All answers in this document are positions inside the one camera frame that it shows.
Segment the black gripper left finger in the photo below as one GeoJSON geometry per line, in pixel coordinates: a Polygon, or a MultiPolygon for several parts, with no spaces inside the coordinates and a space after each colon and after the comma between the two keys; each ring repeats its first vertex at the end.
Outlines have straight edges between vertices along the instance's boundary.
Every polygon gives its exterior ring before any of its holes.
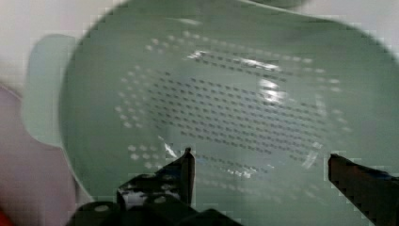
{"type": "Polygon", "coordinates": [[[184,154],[154,173],[139,174],[117,189],[117,203],[123,207],[142,205],[150,195],[171,195],[179,201],[192,202],[195,157],[187,147],[184,154]]]}

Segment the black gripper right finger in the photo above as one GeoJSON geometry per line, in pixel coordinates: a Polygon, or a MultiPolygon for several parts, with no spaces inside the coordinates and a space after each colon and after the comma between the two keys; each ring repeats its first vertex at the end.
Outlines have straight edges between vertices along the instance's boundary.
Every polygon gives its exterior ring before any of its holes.
{"type": "Polygon", "coordinates": [[[328,179],[375,226],[398,226],[398,178],[333,153],[328,179]]]}

